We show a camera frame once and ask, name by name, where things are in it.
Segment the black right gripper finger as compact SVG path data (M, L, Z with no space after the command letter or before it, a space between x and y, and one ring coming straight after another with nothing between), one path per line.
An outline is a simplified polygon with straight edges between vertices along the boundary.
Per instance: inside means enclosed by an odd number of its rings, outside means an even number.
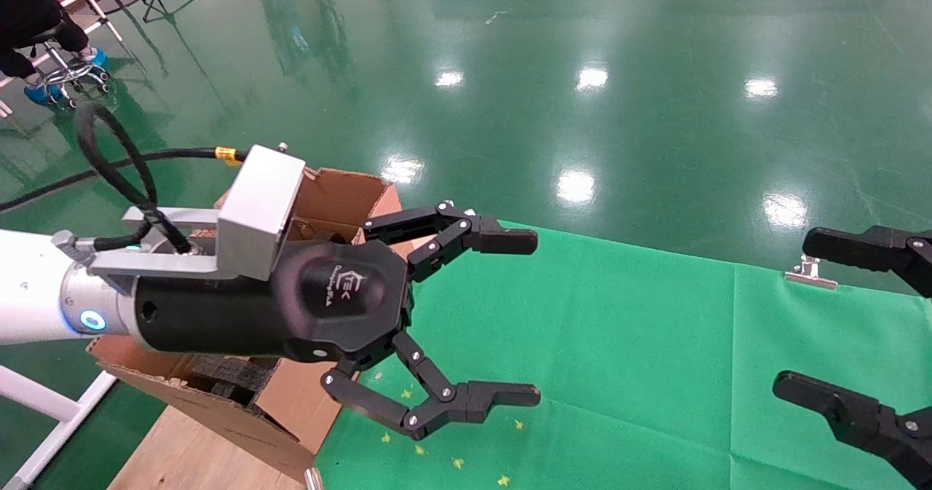
M931 407L899 414L876 398L795 371L782 371L773 394L815 411L839 443L882 458L915 489L931 488Z
M931 232L872 226L860 234L815 227L803 239L805 255L872 272L894 272L923 298L931 297Z

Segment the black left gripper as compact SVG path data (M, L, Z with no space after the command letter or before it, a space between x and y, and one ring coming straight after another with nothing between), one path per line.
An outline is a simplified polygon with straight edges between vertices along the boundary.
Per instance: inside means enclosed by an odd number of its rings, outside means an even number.
M326 393L411 440L423 440L452 422L482 424L499 405L540 403L532 384L451 383L402 331L412 304L408 279L422 282L467 250L531 255L538 232L505 228L492 216L442 201L369 218L363 233L373 242L288 242L266 281L142 277L135 289L140 337L163 352L297 362L345 357L323 374ZM389 247L423 238L426 242L406 260ZM428 395L413 409L352 380L359 367L350 360L382 360L390 341Z

